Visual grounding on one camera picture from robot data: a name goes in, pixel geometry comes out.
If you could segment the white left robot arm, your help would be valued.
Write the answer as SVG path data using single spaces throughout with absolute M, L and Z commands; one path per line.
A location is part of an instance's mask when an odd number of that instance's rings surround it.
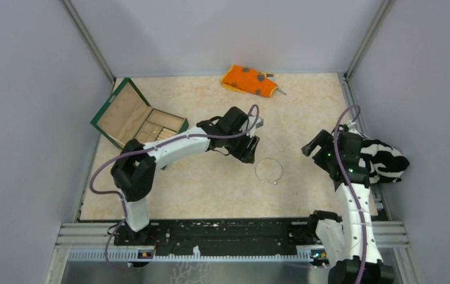
M 156 171 L 193 154 L 225 149 L 242 163 L 255 162 L 260 141 L 255 132 L 264 120 L 233 106 L 225 115 L 197 123 L 194 127 L 159 141 L 140 143 L 133 139 L 122 149 L 111 168 L 115 186 L 121 191 L 128 237 L 135 244 L 150 240 L 146 196 L 151 192 Z

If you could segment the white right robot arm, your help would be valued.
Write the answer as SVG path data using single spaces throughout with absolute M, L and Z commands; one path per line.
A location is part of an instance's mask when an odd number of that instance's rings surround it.
M 369 206 L 370 172 L 360 165 L 362 137 L 349 131 L 321 130 L 302 153 L 329 174 L 342 212 L 315 210 L 307 237 L 324 246 L 331 268 L 328 283 L 393 283 L 374 236 Z

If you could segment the silver bangle with pearls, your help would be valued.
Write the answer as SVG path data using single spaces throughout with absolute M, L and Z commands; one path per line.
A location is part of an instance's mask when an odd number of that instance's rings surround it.
M 255 165 L 255 175 L 257 179 L 265 184 L 276 185 L 283 177 L 284 169 L 282 164 L 273 158 L 266 157 Z

